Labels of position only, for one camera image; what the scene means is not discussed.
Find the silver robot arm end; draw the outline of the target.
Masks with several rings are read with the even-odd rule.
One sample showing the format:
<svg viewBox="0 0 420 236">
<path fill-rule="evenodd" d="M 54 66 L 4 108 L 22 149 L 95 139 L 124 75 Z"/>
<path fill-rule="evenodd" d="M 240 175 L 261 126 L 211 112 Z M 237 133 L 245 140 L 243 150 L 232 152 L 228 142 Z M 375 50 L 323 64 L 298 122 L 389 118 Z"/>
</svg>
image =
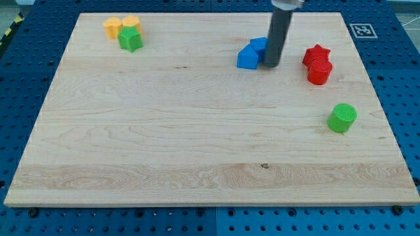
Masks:
<svg viewBox="0 0 420 236">
<path fill-rule="evenodd" d="M 271 0 L 274 7 L 282 10 L 295 10 L 304 5 L 305 0 Z"/>
</svg>

